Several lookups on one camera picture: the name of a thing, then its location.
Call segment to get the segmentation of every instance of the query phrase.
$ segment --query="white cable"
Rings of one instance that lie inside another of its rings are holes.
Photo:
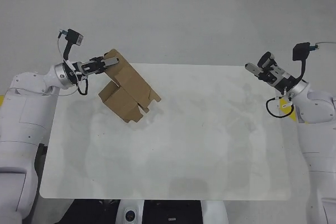
[[[336,44],[336,42],[334,42],[334,41],[321,41],[321,42],[315,43],[315,45],[316,44]]]
[[[62,55],[61,50],[60,50],[59,40],[60,40],[60,38],[57,38],[57,49],[58,49],[58,51],[60,52],[60,56],[61,56],[62,60],[67,64],[67,66],[71,69],[71,71],[72,71],[73,73],[75,73],[75,72],[74,72],[75,68],[74,68],[73,64],[72,64],[69,60],[65,60],[65,59],[63,58],[63,55]]]

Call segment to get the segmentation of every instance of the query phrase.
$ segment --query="brown cardboard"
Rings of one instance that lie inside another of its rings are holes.
[[[104,56],[105,59],[112,57],[117,57],[119,63],[109,66],[105,73],[126,90],[144,111],[149,111],[148,105],[152,100],[161,101],[159,95],[117,50],[112,49]]]
[[[102,102],[126,123],[130,120],[138,122],[143,114],[139,111],[138,103],[113,81],[99,93]]]
[[[125,122],[138,122],[147,113],[152,100],[161,101],[159,95],[115,49],[105,54],[104,59],[117,57],[119,63],[109,66],[105,73],[113,80],[99,93],[102,102]]]

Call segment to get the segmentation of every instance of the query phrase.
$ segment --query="table top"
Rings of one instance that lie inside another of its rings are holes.
[[[270,86],[243,66],[132,66],[161,102],[126,124],[97,95],[110,81],[104,73],[89,77],[87,96],[59,97],[42,197],[290,197],[280,121],[265,110]]]

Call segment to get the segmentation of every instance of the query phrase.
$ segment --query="gray floor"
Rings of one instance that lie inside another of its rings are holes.
[[[59,63],[58,29],[85,38],[71,60],[117,48],[132,63],[256,63],[267,50],[295,76],[296,43],[336,41],[336,0],[20,0],[0,1],[0,95],[15,74],[46,73]],[[336,94],[336,45],[311,53],[305,80]],[[305,223],[307,168],[291,120],[282,121],[291,198],[285,202],[226,202],[231,223]],[[34,223],[58,221],[66,200],[39,200]]]

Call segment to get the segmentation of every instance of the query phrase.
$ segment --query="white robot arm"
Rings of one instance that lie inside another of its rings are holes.
[[[308,56],[304,48],[308,51],[310,43],[303,44],[302,75]],[[307,221],[309,224],[336,224],[336,96],[311,90],[302,75],[294,78],[277,66],[270,52],[263,55],[258,66],[248,63],[245,68],[294,104],[299,144],[310,176]]]
[[[37,148],[50,129],[60,89],[77,85],[84,77],[101,73],[117,58],[92,58],[71,64],[72,44],[80,45],[82,35],[68,30],[64,63],[50,68],[46,75],[22,73],[14,77],[0,109],[0,224],[21,223],[30,213],[38,187],[34,170]]]

